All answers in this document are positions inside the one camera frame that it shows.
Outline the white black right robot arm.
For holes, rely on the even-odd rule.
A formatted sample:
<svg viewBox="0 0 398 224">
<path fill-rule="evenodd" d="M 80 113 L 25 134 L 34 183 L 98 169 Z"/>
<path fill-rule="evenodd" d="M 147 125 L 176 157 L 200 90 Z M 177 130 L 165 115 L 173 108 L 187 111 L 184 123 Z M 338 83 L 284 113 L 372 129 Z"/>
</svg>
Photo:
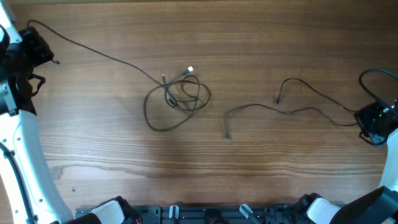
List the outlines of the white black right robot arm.
<svg viewBox="0 0 398 224">
<path fill-rule="evenodd" d="M 383 223 L 397 221 L 397 105 L 381 100 L 355 112 L 359 136 L 373 146 L 387 146 L 387 158 L 378 188 L 339 207 L 316 195 L 304 195 L 295 210 L 312 223 Z"/>
</svg>

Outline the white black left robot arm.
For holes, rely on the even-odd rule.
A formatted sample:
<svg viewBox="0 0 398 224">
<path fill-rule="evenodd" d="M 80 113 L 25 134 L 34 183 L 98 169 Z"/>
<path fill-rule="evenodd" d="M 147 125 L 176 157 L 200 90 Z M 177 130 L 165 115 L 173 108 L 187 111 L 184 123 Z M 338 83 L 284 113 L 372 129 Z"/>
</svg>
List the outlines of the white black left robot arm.
<svg viewBox="0 0 398 224">
<path fill-rule="evenodd" d="M 1 177 L 14 223 L 123 223 L 139 221 L 122 197 L 103 202 L 74 218 L 61 198 L 42 150 L 32 97 L 46 79 L 34 68 L 53 60 L 48 44 L 34 27 L 17 32 L 1 24 Z"/>
</svg>

